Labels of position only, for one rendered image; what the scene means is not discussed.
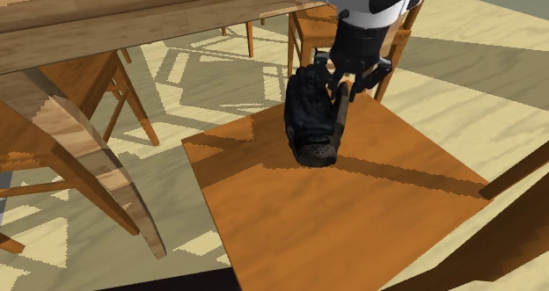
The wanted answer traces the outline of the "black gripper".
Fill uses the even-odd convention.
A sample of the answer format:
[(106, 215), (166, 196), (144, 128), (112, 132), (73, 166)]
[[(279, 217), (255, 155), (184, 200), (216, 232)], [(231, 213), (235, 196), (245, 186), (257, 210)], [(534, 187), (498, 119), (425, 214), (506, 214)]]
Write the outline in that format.
[[(350, 25), (343, 19), (338, 20), (334, 43), (330, 52), (315, 49), (313, 64), (318, 72), (318, 78), (327, 85), (331, 98), (335, 98), (338, 80), (328, 70), (328, 61), (343, 73), (356, 74), (355, 81), (349, 93), (349, 101), (355, 100), (357, 93), (372, 89), (392, 72), (392, 61), (380, 57), (389, 27), (362, 28)], [(364, 73), (377, 63), (368, 73)]]

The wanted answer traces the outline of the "black glove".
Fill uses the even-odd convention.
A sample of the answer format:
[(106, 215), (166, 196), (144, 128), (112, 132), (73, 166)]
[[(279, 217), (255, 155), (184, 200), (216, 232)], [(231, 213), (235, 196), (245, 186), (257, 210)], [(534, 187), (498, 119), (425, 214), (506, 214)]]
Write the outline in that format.
[(326, 68), (310, 64), (298, 68), (286, 88), (285, 132), (296, 161), (307, 167), (336, 162), (346, 125), (348, 84), (339, 84), (330, 98), (326, 78)]

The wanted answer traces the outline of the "brown wooden table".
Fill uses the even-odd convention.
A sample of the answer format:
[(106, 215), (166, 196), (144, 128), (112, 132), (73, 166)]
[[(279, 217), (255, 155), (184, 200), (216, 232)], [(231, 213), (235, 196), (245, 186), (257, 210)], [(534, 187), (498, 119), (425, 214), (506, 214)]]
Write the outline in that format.
[(0, 0), (0, 102), (53, 137), (107, 189), (157, 258), (166, 254), (120, 160), (39, 67), (268, 18), (314, 0)]

